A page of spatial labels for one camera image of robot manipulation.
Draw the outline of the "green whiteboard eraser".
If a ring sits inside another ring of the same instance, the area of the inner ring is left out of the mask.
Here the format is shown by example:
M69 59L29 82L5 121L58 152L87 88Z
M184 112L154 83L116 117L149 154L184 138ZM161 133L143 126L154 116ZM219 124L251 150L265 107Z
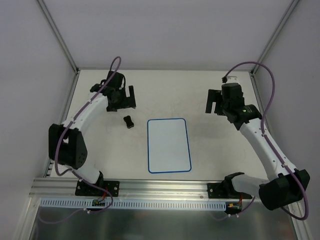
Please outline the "green whiteboard eraser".
M123 118L123 120L124 120L124 122L125 122L125 124L126 124L126 127L127 127L128 129L131 129L131 128L133 128L133 127L135 126L135 124L133 123L132 118L131 118L130 115L125 116L125 117Z

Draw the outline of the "blue framed whiteboard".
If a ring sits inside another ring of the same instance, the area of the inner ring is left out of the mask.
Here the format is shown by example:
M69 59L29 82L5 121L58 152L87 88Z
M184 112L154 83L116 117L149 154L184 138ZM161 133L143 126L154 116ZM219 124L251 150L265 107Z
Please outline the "blue framed whiteboard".
M187 173L192 170L184 118L147 121L147 165L151 174Z

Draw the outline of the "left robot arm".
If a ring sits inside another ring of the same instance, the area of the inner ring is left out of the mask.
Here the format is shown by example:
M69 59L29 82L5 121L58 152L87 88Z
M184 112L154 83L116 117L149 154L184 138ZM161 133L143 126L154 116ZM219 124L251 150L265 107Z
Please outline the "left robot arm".
M91 87L85 104L61 124L48 130L48 156L55 173L61 177L71 172L84 196L98 196L108 191L103 173L86 163L88 150L84 134L102 112L136 108L134 87L126 85L124 74L110 70L106 79Z

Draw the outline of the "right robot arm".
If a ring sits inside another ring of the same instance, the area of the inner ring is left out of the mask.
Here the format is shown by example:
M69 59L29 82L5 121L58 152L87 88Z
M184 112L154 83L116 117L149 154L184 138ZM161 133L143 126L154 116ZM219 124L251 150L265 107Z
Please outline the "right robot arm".
M259 110L252 104L245 104L241 85L226 83L220 90L208 90L205 112L225 116L235 126L255 151L267 175L264 180L235 172L225 176L213 191L228 198L237 198L241 194L258 196L270 211L303 201L307 216L309 173L305 169L299 170L286 158L269 135Z

